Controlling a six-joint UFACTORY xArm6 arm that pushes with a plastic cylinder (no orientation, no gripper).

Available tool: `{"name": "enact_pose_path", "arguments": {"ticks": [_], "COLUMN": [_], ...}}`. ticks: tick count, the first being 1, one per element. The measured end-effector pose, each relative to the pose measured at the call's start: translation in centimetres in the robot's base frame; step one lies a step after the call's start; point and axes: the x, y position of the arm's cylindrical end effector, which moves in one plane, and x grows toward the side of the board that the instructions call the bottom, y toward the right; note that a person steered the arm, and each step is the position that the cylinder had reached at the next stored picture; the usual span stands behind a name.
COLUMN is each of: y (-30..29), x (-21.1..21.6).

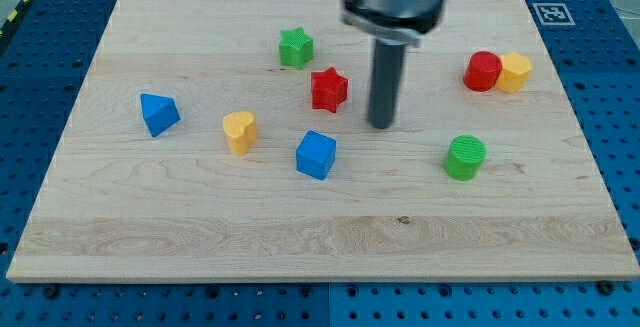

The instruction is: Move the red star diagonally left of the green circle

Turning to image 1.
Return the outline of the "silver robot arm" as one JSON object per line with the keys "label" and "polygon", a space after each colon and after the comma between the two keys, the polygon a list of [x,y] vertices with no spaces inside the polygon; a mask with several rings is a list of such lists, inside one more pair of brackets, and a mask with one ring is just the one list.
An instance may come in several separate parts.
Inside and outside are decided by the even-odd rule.
{"label": "silver robot arm", "polygon": [[418,47],[440,20],[445,0],[342,0],[341,19],[396,45]]}

